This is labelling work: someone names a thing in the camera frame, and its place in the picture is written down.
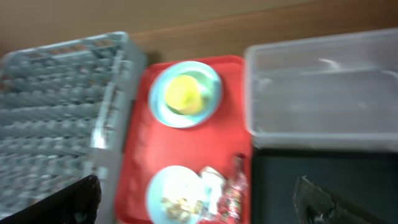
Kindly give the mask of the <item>light blue bowl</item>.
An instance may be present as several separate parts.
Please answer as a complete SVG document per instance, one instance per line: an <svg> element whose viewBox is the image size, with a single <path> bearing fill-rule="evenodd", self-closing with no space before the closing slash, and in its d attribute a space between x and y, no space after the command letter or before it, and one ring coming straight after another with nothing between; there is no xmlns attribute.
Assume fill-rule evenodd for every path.
<svg viewBox="0 0 398 224"><path fill-rule="evenodd" d="M202 179L191 169L184 166L168 166L156 173L146 190L146 210L150 220L155 224L178 224L169 220L162 208L163 197L170 199L186 198L188 201L206 199ZM203 218L203 207L198 218L187 224L198 224Z"/></svg>

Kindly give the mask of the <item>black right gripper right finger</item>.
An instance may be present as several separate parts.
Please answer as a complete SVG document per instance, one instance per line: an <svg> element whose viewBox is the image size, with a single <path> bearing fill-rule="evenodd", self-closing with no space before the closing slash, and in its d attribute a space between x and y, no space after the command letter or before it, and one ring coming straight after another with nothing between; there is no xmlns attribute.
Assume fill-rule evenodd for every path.
<svg viewBox="0 0 398 224"><path fill-rule="evenodd" d="M314 184L298 177L293 204L301 224L385 224L384 220Z"/></svg>

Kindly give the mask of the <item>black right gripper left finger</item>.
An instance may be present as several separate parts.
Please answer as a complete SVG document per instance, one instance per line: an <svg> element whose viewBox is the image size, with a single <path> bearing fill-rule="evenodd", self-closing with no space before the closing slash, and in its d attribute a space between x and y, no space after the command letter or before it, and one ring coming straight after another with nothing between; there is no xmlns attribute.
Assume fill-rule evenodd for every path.
<svg viewBox="0 0 398 224"><path fill-rule="evenodd" d="M88 175L2 219L1 224L95 224L100 202L100 180Z"/></svg>

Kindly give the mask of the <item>red snack wrapper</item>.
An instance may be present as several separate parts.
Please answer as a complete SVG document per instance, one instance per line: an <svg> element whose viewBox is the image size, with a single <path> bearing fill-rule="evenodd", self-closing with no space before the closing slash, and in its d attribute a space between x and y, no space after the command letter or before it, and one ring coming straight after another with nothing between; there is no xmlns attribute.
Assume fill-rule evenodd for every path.
<svg viewBox="0 0 398 224"><path fill-rule="evenodd" d="M244 173L245 155L238 153L233 159L233 173L217 203L216 219L221 223L242 223L244 191L248 186Z"/></svg>

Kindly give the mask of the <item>rice and food scraps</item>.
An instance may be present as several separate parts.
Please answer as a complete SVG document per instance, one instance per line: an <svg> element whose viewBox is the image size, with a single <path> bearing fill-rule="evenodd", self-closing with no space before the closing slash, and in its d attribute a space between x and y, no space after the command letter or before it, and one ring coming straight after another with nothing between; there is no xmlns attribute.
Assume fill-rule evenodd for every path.
<svg viewBox="0 0 398 224"><path fill-rule="evenodd" d="M188 223L188 221L200 216L203 201L188 201L186 198L170 199L163 197L161 200L162 208L169 220L179 223Z"/></svg>

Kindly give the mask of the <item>white napkin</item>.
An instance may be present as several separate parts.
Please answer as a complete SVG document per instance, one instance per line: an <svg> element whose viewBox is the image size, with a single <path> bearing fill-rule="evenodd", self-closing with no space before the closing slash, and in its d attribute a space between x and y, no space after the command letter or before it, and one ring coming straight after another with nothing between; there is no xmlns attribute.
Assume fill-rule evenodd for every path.
<svg viewBox="0 0 398 224"><path fill-rule="evenodd" d="M223 195L226 179L210 166L206 166L200 171L200 177L205 187L205 216L213 217L218 213L218 201Z"/></svg>

